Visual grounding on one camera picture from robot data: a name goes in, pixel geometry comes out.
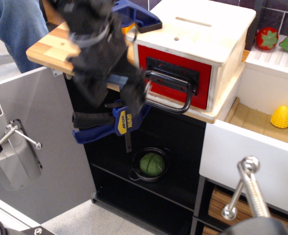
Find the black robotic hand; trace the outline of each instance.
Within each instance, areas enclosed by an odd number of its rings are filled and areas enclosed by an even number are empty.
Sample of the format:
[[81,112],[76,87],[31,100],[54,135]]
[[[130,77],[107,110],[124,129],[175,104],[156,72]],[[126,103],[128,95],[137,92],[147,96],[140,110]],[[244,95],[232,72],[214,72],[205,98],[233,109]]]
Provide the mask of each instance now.
[[112,13],[111,0],[49,0],[65,19],[70,39],[81,53],[69,58],[75,72],[74,83],[94,107],[105,99],[112,74],[127,77],[120,86],[123,105],[137,115],[145,102],[144,73],[127,60],[127,46],[121,20]]

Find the black drawer handle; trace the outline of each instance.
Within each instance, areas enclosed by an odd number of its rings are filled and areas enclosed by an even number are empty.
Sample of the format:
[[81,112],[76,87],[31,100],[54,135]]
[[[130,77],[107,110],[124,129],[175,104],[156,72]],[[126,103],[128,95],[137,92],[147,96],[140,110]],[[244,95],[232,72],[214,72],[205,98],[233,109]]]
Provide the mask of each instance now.
[[164,111],[167,111],[170,113],[174,113],[174,114],[183,114],[183,113],[187,112],[187,110],[189,109],[189,107],[191,105],[192,97],[196,92],[198,84],[194,84],[194,82],[192,80],[191,81],[182,81],[182,80],[179,80],[175,77],[168,76],[166,74],[161,74],[159,72],[152,71],[152,70],[146,71],[146,76],[148,78],[149,77],[155,77],[155,78],[160,78],[160,79],[166,78],[168,81],[171,80],[174,83],[179,82],[180,85],[184,85],[184,87],[187,88],[187,96],[186,96],[185,104],[183,105],[183,107],[175,108],[175,107],[171,107],[169,105],[158,103],[158,102],[151,100],[151,99],[146,99],[146,103],[148,105],[159,108],[161,110],[164,110]]

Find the gray cabinet door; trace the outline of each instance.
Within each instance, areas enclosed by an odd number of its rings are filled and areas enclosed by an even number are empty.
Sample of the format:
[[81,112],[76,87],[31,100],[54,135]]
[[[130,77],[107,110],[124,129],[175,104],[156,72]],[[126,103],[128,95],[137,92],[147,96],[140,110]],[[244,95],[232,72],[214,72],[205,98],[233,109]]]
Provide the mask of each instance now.
[[73,108],[63,75],[39,68],[0,82],[0,104],[7,119],[20,119],[36,150],[41,176],[31,185],[7,191],[0,200],[38,223],[87,201],[96,191],[83,145],[73,135]]

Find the person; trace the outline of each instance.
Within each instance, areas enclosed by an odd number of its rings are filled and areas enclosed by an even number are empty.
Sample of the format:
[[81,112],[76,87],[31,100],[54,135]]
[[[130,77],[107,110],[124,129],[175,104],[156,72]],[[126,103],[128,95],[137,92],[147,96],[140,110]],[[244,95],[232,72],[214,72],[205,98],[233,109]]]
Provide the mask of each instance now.
[[21,73],[40,67],[26,50],[48,33],[39,0],[0,0],[0,40]]

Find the small pot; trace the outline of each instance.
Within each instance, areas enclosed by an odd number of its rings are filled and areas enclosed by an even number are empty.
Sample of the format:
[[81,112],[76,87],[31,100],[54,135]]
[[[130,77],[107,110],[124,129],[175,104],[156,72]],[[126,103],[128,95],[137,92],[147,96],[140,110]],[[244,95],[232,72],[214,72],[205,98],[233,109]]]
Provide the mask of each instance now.
[[[144,157],[147,153],[157,153],[163,157],[165,168],[164,168],[164,171],[160,175],[152,177],[152,176],[148,176],[144,174],[140,170],[139,162],[141,158]],[[142,181],[149,182],[149,183],[156,182],[158,179],[160,179],[160,177],[162,177],[167,172],[169,168],[169,163],[170,163],[170,155],[171,155],[171,151],[167,148],[165,148],[164,151],[158,148],[153,148],[153,147],[143,148],[139,150],[138,152],[134,154],[134,157],[132,160],[132,169],[129,171],[129,178],[134,181],[142,180]]]

